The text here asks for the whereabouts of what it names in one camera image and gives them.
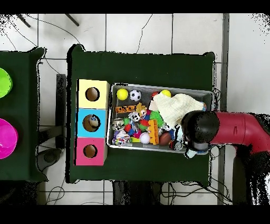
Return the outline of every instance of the dark green tablecloth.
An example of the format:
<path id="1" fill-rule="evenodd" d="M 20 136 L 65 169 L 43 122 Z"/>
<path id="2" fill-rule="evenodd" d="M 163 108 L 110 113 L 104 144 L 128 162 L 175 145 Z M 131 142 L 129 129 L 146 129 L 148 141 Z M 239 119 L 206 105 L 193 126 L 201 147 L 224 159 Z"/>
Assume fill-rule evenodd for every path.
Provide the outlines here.
<path id="1" fill-rule="evenodd" d="M 188 160 L 183 154 L 109 148 L 104 166 L 74 166 L 76 80 L 211 91 L 214 58 L 212 52 L 205 55 L 121 54 L 84 52 L 80 45 L 71 47 L 67 54 L 67 107 L 71 113 L 67 118 L 67 128 L 71 124 L 71 131 L 67 130 L 67 149 L 70 147 L 67 180 L 200 181 L 207 185 L 209 155 Z"/>
<path id="2" fill-rule="evenodd" d="M 46 180 L 35 160 L 38 145 L 37 61 L 43 54 L 43 48 L 29 52 L 0 52 L 0 68 L 6 70 L 13 81 L 11 92 L 0 99 L 0 118 L 11 123 L 19 136 L 15 151 L 0 160 L 0 180 Z"/>

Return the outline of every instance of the gray metal tray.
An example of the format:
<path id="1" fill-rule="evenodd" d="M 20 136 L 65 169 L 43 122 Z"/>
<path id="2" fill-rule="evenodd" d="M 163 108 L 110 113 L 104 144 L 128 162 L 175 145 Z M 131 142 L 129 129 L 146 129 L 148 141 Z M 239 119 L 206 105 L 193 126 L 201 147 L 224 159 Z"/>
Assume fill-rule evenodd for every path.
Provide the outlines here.
<path id="1" fill-rule="evenodd" d="M 125 145 L 113 145 L 112 139 L 114 130 L 112 130 L 112 121 L 115 118 L 125 118 L 128 116 L 128 113 L 117 114 L 115 112 L 115 107 L 120 106 L 130 106 L 136 105 L 138 102 L 134 103 L 129 97 L 126 100 L 118 100 L 116 93 L 118 89 L 124 88 L 128 92 L 138 89 L 141 91 L 141 102 L 146 107 L 149 106 L 149 102 L 152 98 L 152 93 L 155 91 L 162 91 L 167 89 L 171 92 L 172 95 L 175 94 L 187 94 L 197 101 L 202 101 L 206 104 L 207 110 L 213 109 L 214 95 L 211 91 L 203 90 L 191 90 L 191 89 L 177 89 L 177 88 L 168 88 L 168 87 L 156 87 L 156 86 L 142 86 L 134 84 L 125 84 L 125 83 L 114 83 L 111 86 L 110 90 L 110 102 L 109 102 L 109 115 L 108 115 L 108 127 L 107 127 L 107 145 L 110 148 L 126 148 L 129 150 L 148 150 L 148 151 L 158 151 L 158 152 L 171 152 L 171 153 L 184 153 L 186 151 L 185 147 L 181 151 L 174 151 L 169 148 L 169 146 L 160 146 L 152 144 L 142 144 L 142 143 L 127 143 Z"/>

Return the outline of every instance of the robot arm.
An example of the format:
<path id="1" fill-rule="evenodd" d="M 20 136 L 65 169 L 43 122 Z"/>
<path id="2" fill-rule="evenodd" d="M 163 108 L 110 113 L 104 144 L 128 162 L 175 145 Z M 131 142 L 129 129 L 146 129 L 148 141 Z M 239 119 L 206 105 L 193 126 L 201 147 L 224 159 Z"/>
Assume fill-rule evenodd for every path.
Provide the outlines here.
<path id="1" fill-rule="evenodd" d="M 208 151 L 215 144 L 232 144 L 237 155 L 234 166 L 240 161 L 244 167 L 246 203 L 270 204 L 269 121 L 267 115 L 189 112 L 181 121 L 184 140 L 187 142 L 186 156 L 191 158 L 198 151 Z M 235 175 L 237 172 L 234 170 L 233 179 L 240 178 Z"/>

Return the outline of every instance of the yellow ball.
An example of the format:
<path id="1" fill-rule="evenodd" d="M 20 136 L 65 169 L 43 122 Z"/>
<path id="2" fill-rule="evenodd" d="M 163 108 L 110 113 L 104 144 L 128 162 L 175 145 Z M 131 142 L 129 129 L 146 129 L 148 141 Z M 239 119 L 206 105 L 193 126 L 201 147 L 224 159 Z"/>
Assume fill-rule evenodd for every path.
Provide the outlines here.
<path id="1" fill-rule="evenodd" d="M 163 91 L 161 91 L 161 92 L 162 92 L 165 96 L 171 97 L 171 93 L 170 93 L 169 90 L 165 89 L 165 90 L 163 90 Z"/>
<path id="2" fill-rule="evenodd" d="M 126 89 L 119 89 L 119 90 L 117 90 L 116 95 L 117 95 L 118 99 L 125 100 L 125 99 L 127 99 L 129 93 Z"/>

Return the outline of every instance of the plastic bowl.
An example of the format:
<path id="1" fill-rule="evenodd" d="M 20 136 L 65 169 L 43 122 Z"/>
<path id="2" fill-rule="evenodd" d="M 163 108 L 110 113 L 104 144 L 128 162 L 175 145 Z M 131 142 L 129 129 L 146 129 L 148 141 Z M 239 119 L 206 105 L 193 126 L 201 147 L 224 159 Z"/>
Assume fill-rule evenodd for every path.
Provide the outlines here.
<path id="1" fill-rule="evenodd" d="M 9 74 L 0 68 L 0 98 L 6 96 L 12 89 L 12 79 Z"/>
<path id="2" fill-rule="evenodd" d="M 17 130 L 6 120 L 0 119 L 0 160 L 13 153 L 17 141 Z"/>

